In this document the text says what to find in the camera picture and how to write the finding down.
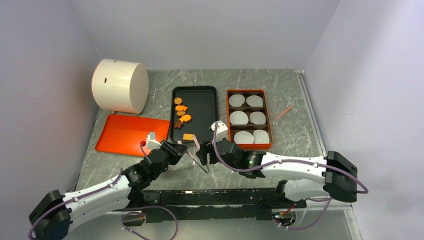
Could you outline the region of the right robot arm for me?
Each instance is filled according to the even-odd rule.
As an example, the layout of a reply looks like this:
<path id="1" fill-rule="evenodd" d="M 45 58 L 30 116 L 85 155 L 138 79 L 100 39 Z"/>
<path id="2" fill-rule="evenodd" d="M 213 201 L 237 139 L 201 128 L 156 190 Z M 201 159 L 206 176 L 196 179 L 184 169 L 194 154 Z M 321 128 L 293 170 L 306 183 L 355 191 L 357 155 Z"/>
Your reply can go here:
<path id="1" fill-rule="evenodd" d="M 201 143 L 196 156 L 203 166 L 221 163 L 248 179 L 277 178 L 274 199 L 282 208 L 314 197 L 354 203 L 358 194 L 367 193 L 358 190 L 358 168 L 337 151 L 318 157 L 292 157 L 243 150 L 222 139 Z"/>

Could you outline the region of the brown star cookie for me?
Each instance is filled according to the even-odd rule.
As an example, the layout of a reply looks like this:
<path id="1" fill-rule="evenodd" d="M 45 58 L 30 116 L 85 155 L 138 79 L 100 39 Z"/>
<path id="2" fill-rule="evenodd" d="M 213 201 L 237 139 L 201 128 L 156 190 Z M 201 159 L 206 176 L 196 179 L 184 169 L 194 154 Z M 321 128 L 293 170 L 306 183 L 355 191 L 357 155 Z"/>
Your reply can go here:
<path id="1" fill-rule="evenodd" d="M 176 120 L 174 123 L 173 123 L 173 128 L 174 129 L 181 129 L 181 127 L 183 126 L 183 122 L 182 121 L 180 121 L 180 120 Z"/>

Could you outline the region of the pink handled metal tongs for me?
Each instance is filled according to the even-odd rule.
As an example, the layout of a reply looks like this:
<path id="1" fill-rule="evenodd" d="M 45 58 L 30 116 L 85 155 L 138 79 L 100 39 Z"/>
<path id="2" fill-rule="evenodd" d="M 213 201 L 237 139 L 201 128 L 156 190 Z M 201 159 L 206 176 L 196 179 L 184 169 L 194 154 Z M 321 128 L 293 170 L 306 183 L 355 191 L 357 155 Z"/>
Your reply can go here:
<path id="1" fill-rule="evenodd" d="M 198 142 L 198 139 L 194 134 L 191 134 L 191 141 L 194 142 L 196 149 L 199 151 L 200 150 L 200 143 Z M 193 150 L 193 153 L 190 153 L 189 151 L 187 151 L 186 154 L 193 160 L 193 166 L 196 164 L 197 166 L 200 167 L 200 169 L 204 173 L 206 173 L 206 174 L 210 173 L 210 168 L 209 168 L 208 164 L 203 165 L 201 163 L 200 159 L 196 155 L 197 152 L 195 152 L 194 150 Z"/>

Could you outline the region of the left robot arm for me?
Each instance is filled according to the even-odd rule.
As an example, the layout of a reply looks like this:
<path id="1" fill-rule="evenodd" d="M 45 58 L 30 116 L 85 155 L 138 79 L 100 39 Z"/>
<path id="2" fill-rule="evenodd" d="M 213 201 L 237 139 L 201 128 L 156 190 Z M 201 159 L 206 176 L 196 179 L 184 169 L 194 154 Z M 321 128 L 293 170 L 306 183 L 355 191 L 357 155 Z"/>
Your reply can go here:
<path id="1" fill-rule="evenodd" d="M 143 190 L 169 166 L 176 165 L 189 147 L 166 140 L 146 154 L 141 162 L 120 169 L 113 178 L 97 185 L 67 193 L 48 192 L 28 218 L 30 240 L 62 240 L 74 228 L 115 210 L 137 210 Z"/>

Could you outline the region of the square cracker cookie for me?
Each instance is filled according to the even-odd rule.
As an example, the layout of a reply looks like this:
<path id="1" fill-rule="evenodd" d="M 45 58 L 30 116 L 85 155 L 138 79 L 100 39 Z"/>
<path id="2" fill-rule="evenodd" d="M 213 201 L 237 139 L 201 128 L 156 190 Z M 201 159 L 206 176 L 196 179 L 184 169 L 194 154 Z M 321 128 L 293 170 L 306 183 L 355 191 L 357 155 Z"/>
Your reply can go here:
<path id="1" fill-rule="evenodd" d="M 182 136 L 182 139 L 184 141 L 193 141 L 194 140 L 194 135 L 191 133 L 184 133 Z"/>

